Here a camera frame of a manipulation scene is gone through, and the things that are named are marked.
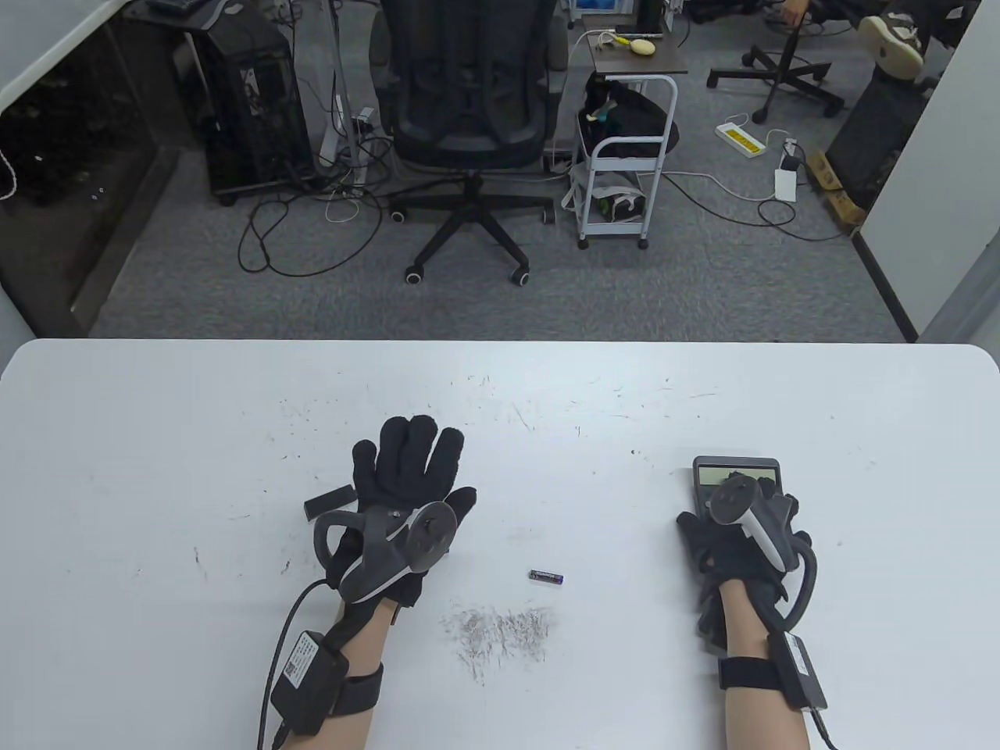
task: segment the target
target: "phone screen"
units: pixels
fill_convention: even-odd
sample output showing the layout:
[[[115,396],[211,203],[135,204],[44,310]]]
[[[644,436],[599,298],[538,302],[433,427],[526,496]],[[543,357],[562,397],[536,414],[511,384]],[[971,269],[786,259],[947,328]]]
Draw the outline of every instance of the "phone screen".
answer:
[[[700,466],[698,467],[698,484],[702,487],[714,487],[722,484],[733,472],[738,472],[751,479],[770,479],[778,481],[777,473],[769,467],[753,466]]]

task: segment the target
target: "gray carpet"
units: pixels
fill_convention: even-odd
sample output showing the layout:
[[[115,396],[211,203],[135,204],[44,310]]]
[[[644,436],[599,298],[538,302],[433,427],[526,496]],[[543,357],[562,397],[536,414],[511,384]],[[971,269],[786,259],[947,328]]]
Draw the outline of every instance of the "gray carpet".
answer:
[[[344,56],[352,101],[375,104],[366,70],[371,13],[348,4],[342,13]],[[686,21],[680,21],[683,34]],[[831,25],[829,30],[839,27]],[[711,172],[744,195],[772,190],[773,155],[747,160],[725,146],[713,128],[727,115],[756,109],[766,94],[758,81],[723,81],[705,88],[708,68],[738,65],[751,42],[779,48],[783,37],[759,18],[733,17],[694,26],[683,50],[691,73],[678,76],[681,141],[669,169]],[[853,102],[872,64],[853,32],[803,41],[800,54],[829,59],[831,90]],[[563,139],[582,96],[589,58],[581,48],[564,100]],[[821,108],[779,95],[767,127],[784,128],[809,148],[827,145],[846,113],[825,120]],[[766,128],[748,126],[763,138]],[[709,181],[677,177],[716,211],[759,221],[754,204],[733,199]],[[497,189],[512,188],[497,183]],[[518,185],[559,196],[560,183]],[[561,339],[622,341],[901,341],[850,241],[812,243],[773,229],[721,221],[661,183],[650,248],[630,239],[594,239],[576,247],[569,214],[556,226],[537,216],[501,217],[531,257],[530,284],[506,280],[513,263],[478,228],[459,233],[427,266],[418,287],[403,269],[434,231],[432,216],[402,226],[386,220],[359,257],[332,273],[292,280],[248,275],[236,263],[236,244],[254,200],[222,208],[210,199],[200,155],[182,158],[159,207],[138,241],[92,335],[102,337],[215,337],[325,339]],[[778,219],[780,206],[768,206]],[[350,215],[338,206],[331,218]],[[788,228],[808,237],[835,234],[819,200],[800,190],[798,218]],[[364,209],[346,224],[328,224],[323,206],[300,201],[269,239],[275,265],[295,272],[329,265],[349,254],[374,226]],[[246,261],[260,258],[254,244]]]

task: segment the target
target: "person's foot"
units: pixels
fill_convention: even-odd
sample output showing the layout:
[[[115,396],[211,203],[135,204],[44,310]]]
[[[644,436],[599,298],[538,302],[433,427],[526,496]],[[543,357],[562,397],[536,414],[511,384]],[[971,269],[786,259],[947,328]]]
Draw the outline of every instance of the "person's foot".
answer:
[[[893,78],[912,81],[924,67],[917,27],[908,13],[866,16],[858,24],[858,36],[875,64]]]

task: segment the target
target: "black mesh chair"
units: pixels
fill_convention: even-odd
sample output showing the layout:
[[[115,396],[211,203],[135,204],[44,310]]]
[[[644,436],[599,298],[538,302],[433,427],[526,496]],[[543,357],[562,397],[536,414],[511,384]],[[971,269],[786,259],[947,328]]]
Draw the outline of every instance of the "black mesh chair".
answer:
[[[419,284],[424,264],[458,229],[481,224],[517,261],[511,281],[528,281],[528,258],[493,211],[537,209],[555,221],[552,199],[482,192],[481,172],[538,163],[556,127],[567,74],[566,25],[556,0],[382,0],[369,64],[382,126],[401,159],[463,172],[459,195],[399,196],[394,221],[410,209],[451,215],[406,269]]]
[[[809,4],[809,14],[813,21],[823,23],[826,21],[850,21],[851,25],[857,28],[861,17],[850,17],[849,11],[841,8],[825,6],[821,0],[812,0]],[[781,50],[781,57],[774,59],[770,54],[762,50],[756,44],[750,47],[750,51],[743,55],[742,68],[712,68],[708,72],[706,85],[714,89],[720,78],[743,78],[769,81],[771,90],[767,94],[767,101],[764,106],[750,115],[750,119],[758,125],[767,120],[767,112],[774,101],[774,95],[778,87],[786,84],[805,94],[806,96],[818,99],[823,105],[824,117],[835,117],[844,108],[844,100],[821,88],[818,84],[826,78],[830,72],[831,63],[808,63],[795,65],[795,50],[799,45],[799,32],[802,30],[801,23],[791,30],[785,42],[784,49]],[[763,66],[763,70],[755,67],[756,63]],[[803,80],[812,78],[812,82]]]

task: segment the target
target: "dust marks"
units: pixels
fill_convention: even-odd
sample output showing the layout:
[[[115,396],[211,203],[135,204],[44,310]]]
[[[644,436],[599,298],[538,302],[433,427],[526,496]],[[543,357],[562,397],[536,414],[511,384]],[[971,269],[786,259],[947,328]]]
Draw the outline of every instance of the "dust marks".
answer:
[[[441,624],[472,679],[485,685],[486,675],[508,662],[527,666],[545,661],[553,615],[547,607],[506,614],[493,609],[467,609],[442,618]]]

